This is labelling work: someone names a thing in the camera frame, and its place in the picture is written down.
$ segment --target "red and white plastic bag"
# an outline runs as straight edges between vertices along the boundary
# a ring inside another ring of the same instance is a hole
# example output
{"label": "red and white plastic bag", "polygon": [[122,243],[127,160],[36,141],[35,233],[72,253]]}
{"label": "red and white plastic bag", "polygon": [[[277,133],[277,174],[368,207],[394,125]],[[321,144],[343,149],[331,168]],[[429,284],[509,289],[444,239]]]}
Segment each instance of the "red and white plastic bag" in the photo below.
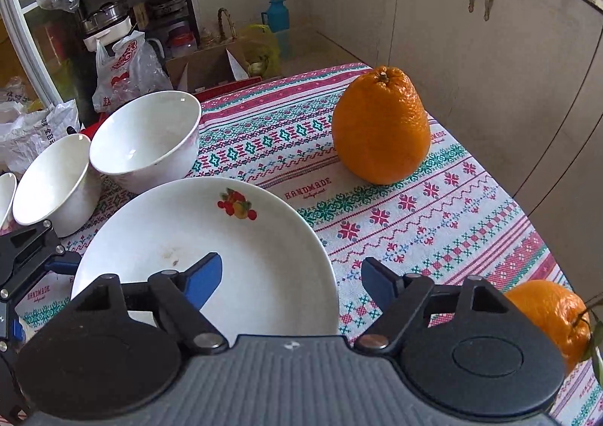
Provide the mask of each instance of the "red and white plastic bag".
{"label": "red and white plastic bag", "polygon": [[94,109],[112,113],[123,104],[155,91],[172,89],[153,47],[142,31],[133,31],[113,45],[114,57],[96,41],[96,91]]}

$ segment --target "white bowl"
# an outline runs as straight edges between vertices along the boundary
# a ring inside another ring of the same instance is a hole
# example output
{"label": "white bowl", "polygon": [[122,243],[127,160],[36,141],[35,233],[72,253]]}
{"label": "white bowl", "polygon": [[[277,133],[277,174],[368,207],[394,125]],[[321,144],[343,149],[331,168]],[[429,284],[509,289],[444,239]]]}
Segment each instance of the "white bowl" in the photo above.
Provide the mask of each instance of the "white bowl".
{"label": "white bowl", "polygon": [[[253,208],[233,203],[228,215],[228,189]],[[314,231],[268,191],[221,177],[174,181],[121,207],[92,239],[71,297],[103,273],[147,281],[165,269],[184,271],[211,251],[222,257],[222,283],[201,311],[231,344],[238,334],[337,334],[337,284]],[[132,316],[153,323],[151,315]]]}
{"label": "white bowl", "polygon": [[17,178],[13,173],[0,176],[0,235],[10,232],[14,228],[13,200],[17,191]]}
{"label": "white bowl", "polygon": [[27,168],[14,195],[17,223],[50,219],[59,237],[74,233],[92,215],[101,180],[89,162],[90,139],[79,133],[50,144]]}
{"label": "white bowl", "polygon": [[122,188],[142,193],[188,174],[199,152],[201,104],[160,91],[128,103],[94,134],[90,162]]}

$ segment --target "yellow plastic bag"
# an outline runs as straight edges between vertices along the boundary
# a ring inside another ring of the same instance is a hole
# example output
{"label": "yellow plastic bag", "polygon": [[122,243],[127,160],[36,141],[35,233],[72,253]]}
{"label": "yellow plastic bag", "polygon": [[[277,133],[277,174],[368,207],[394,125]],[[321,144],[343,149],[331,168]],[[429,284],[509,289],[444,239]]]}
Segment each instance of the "yellow plastic bag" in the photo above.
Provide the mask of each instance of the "yellow plastic bag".
{"label": "yellow plastic bag", "polygon": [[276,36],[265,25],[250,25],[243,29],[237,40],[249,62],[247,73],[270,79],[281,75],[280,49]]}

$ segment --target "fruit decal on plate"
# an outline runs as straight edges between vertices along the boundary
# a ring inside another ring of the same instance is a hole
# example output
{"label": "fruit decal on plate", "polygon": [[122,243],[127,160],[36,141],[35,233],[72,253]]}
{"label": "fruit decal on plate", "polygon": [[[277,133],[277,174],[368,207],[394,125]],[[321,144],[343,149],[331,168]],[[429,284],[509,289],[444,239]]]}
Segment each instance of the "fruit decal on plate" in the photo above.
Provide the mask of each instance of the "fruit decal on plate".
{"label": "fruit decal on plate", "polygon": [[255,220],[257,212],[251,209],[251,201],[245,200],[245,197],[234,189],[226,188],[226,193],[220,193],[222,198],[218,201],[218,208],[224,209],[228,215],[236,218],[248,218]]}

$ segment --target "tablecloth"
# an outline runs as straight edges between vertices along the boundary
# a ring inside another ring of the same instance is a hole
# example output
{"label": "tablecloth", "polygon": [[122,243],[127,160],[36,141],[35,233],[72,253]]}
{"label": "tablecloth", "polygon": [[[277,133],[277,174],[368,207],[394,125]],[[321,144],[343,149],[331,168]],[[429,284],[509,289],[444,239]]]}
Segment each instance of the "tablecloth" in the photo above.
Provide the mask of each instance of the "tablecloth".
{"label": "tablecloth", "polygon": [[[398,274],[417,272],[437,283],[481,274],[503,291],[528,279],[568,285],[517,203],[434,118],[429,154],[407,179],[375,186],[346,170],[333,147],[331,114],[365,69],[318,70],[203,103],[199,155],[188,176],[247,181],[298,211],[329,254],[340,295],[339,332],[351,341],[380,314],[360,282],[367,256]],[[96,212],[65,247],[84,253],[134,196],[105,178]],[[71,282],[48,274],[17,312],[40,328],[69,301]],[[590,363],[565,381],[552,415],[567,426],[591,426],[603,416]]]}

